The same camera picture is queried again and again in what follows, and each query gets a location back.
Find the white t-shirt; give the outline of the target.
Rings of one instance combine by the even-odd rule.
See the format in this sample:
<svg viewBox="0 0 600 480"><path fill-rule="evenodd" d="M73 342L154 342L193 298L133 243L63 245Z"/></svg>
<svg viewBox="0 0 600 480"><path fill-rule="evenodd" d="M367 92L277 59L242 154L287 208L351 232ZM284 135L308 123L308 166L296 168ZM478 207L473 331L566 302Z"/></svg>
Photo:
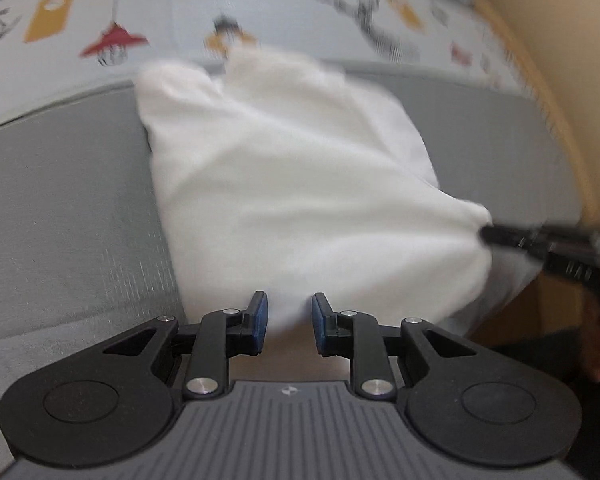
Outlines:
<svg viewBox="0 0 600 480"><path fill-rule="evenodd" d="M289 332L325 294L384 324L469 332L536 267L487 248L485 206L446 194L403 106L309 56L236 48L223 73L161 60L134 81L185 315L256 290Z"/></svg>

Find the deer print bed sheet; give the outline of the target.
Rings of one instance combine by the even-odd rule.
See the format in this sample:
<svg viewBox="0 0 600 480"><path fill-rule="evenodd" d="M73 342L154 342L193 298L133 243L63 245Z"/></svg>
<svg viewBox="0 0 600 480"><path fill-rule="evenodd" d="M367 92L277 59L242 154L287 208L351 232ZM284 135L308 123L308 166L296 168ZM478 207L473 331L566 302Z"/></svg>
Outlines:
<svg viewBox="0 0 600 480"><path fill-rule="evenodd" d="M524 93L475 0L0 0L0 125L158 58L214 65L247 44Z"/></svg>

